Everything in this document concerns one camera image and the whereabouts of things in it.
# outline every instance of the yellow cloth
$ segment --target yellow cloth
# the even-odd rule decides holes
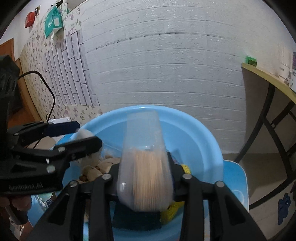
[[[190,168],[187,165],[181,164],[185,173],[191,174]],[[172,221],[178,212],[179,208],[184,206],[184,202],[174,202],[172,203],[167,210],[160,213],[160,221],[162,225],[167,224]]]

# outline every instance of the silver screw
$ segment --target silver screw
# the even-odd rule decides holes
[[[188,174],[188,173],[185,173],[185,174],[183,174],[183,178],[184,179],[191,179],[192,178],[192,175],[191,174]]]
[[[222,181],[218,181],[218,182],[216,182],[216,185],[217,185],[217,187],[220,187],[220,188],[222,188],[222,187],[225,186],[225,185],[224,185],[224,182],[222,182]]]
[[[77,186],[77,184],[78,184],[78,182],[76,182],[76,181],[71,181],[70,183],[69,183],[69,185],[70,185],[70,187],[76,187]]]
[[[112,176],[111,176],[111,174],[109,174],[109,173],[105,173],[103,176],[102,176],[102,178],[104,179],[104,180],[108,180],[108,179],[110,179]]]
[[[63,146],[61,146],[61,147],[58,148],[58,151],[59,151],[59,152],[63,152],[63,151],[65,151],[65,150],[66,150],[66,148],[63,147]]]
[[[55,172],[55,167],[53,165],[49,165],[49,166],[47,166],[46,171],[48,173],[54,173]]]

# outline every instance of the gray tile wallpaper patch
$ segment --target gray tile wallpaper patch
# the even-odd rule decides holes
[[[57,105],[99,106],[89,76],[81,30],[57,43],[44,59],[48,85]]]

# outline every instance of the blue tub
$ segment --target blue tub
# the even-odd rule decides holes
[[[209,183],[223,180],[223,158],[216,139],[202,123],[184,112],[162,106],[132,106],[105,113],[82,126],[82,129],[90,130],[103,141],[104,148],[112,148],[120,156],[127,115],[141,110],[158,112],[167,150],[179,163],[188,165],[195,177]],[[67,135],[58,144],[74,138],[75,134]],[[66,185],[78,176],[79,168],[72,163],[65,174],[63,184]],[[182,216],[180,212],[161,229],[149,232],[113,229],[114,239],[115,241],[176,241],[181,231]]]

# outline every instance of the metal table frame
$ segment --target metal table frame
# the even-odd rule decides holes
[[[268,114],[270,105],[272,103],[274,92],[276,87],[269,83],[268,86],[268,92],[266,95],[266,99],[262,108],[262,111],[260,113],[260,116],[257,120],[257,123],[248,138],[247,142],[245,143],[244,147],[239,152],[238,156],[235,158],[235,162],[239,163],[241,159],[244,157],[244,155],[247,153],[248,149],[251,147],[252,143],[254,142],[255,138],[257,137],[262,125],[265,125],[268,132],[270,133],[274,143],[276,144],[276,147],[279,150],[281,159],[283,161],[287,179],[281,183],[278,187],[276,187],[273,191],[271,191],[269,194],[265,195],[263,198],[259,199],[258,201],[254,202],[250,205],[250,210],[263,204],[264,202],[268,201],[269,199],[273,198],[275,195],[279,194],[281,191],[283,191],[291,182],[293,182],[296,179],[296,170],[293,171],[291,167],[291,163],[289,161],[289,158],[296,152],[296,143],[288,150],[286,151],[283,147],[283,144],[278,137],[276,131],[274,130],[276,126],[284,119],[285,116],[291,115],[292,118],[296,122],[296,116],[291,112],[291,109],[294,107],[295,103],[293,101],[290,101],[289,104],[283,109],[283,111],[270,123],[266,116]]]

